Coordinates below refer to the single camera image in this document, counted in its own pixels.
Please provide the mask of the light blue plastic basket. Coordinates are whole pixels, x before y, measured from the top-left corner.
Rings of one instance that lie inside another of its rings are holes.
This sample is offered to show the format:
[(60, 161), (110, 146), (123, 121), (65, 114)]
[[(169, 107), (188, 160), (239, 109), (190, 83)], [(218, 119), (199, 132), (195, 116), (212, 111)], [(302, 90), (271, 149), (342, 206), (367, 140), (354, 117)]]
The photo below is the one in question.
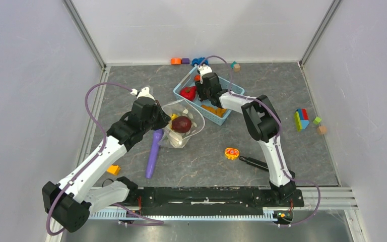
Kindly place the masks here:
[(245, 100), (244, 98), (240, 98), (240, 97), (233, 97), (233, 96), (231, 97), (230, 94), (225, 93), (222, 95), (223, 101), (224, 101), (223, 106), (228, 109), (221, 116), (219, 116), (210, 112), (208, 108), (203, 107), (204, 105), (206, 107), (213, 108), (214, 110), (216, 110), (218, 107), (212, 104), (210, 100), (200, 101), (198, 94), (196, 94), (195, 98), (192, 101), (184, 98), (182, 95), (180, 95), (180, 92), (185, 87), (195, 87), (196, 86), (195, 76), (198, 74), (199, 74), (198, 67), (194, 66), (176, 85), (176, 87), (173, 89), (173, 94), (175, 95), (177, 100), (186, 100), (190, 105), (196, 108), (200, 112), (200, 114), (203, 115), (204, 118), (214, 122), (215, 124), (221, 126), (231, 112), (242, 113), (241, 107), (246, 103), (250, 102), (250, 100)]

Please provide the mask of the dark red toy onion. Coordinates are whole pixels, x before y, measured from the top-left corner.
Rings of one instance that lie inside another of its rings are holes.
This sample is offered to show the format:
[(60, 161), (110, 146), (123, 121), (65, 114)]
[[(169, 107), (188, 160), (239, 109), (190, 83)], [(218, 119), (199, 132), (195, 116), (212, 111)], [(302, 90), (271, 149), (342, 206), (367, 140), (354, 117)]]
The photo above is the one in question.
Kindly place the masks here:
[(177, 133), (185, 134), (191, 130), (192, 121), (187, 116), (179, 116), (172, 120), (171, 129)]

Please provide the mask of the white toy egg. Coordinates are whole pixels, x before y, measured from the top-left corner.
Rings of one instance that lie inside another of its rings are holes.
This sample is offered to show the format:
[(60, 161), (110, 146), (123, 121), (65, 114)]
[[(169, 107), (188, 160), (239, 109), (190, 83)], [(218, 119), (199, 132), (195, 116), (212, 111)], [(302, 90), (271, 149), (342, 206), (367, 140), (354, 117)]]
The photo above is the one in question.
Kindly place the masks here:
[(168, 140), (173, 148), (183, 147), (183, 137), (180, 133), (173, 132), (173, 131), (169, 132)]

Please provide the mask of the clear dotted zip top bag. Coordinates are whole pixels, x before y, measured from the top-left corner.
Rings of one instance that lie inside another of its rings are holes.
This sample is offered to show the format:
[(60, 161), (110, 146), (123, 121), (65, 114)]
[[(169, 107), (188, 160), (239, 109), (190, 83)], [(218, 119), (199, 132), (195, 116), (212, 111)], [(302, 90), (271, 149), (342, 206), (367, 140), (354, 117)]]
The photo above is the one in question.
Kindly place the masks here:
[(174, 101), (162, 107), (170, 116), (170, 122), (163, 128), (159, 145), (166, 148), (183, 148), (189, 139), (205, 127), (203, 115), (186, 99)]

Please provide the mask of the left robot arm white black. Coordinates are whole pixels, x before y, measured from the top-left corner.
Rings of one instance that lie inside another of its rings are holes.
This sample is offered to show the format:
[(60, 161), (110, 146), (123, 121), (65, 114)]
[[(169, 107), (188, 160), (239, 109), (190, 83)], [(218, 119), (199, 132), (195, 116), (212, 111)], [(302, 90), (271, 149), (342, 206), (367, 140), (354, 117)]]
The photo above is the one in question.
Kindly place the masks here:
[[(167, 126), (171, 117), (158, 101), (140, 97), (134, 101), (131, 111), (113, 123), (105, 133), (104, 140), (74, 171), (58, 183), (47, 182), (42, 188), (44, 209), (47, 213), (47, 232), (58, 235), (63, 230), (75, 232), (95, 213), (109, 205), (123, 202), (133, 205), (138, 191), (116, 180), (112, 184), (92, 190), (92, 186), (108, 167), (122, 158), (139, 143), (145, 133)], [(62, 226), (53, 232), (51, 220)]]

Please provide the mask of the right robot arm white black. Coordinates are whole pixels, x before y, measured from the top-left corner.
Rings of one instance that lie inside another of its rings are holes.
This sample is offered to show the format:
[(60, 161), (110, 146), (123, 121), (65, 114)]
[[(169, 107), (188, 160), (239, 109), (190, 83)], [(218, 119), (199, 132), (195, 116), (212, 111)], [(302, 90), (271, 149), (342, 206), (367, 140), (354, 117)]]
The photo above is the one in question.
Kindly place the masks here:
[(267, 96), (249, 97), (223, 89), (214, 72), (199, 74), (195, 81), (201, 100), (243, 115), (248, 133), (256, 140), (266, 159), (270, 175), (271, 200), (283, 206), (296, 191), (293, 175), (287, 168), (281, 147), (281, 120)]

